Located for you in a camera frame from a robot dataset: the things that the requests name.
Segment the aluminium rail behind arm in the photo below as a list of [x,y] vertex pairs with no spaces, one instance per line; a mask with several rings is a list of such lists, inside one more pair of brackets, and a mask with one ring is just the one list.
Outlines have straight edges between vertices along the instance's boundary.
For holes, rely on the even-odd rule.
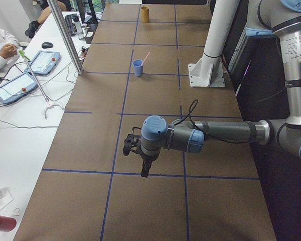
[[238,89],[244,79],[255,47],[256,40],[246,35],[246,28],[244,27],[228,65],[234,91]]

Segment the person's hand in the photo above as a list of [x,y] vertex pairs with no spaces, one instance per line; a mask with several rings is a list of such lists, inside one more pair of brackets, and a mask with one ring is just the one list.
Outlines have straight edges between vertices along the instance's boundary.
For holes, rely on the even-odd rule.
[[14,44],[5,44],[0,50],[0,56],[4,59],[9,59],[17,55],[17,47]]

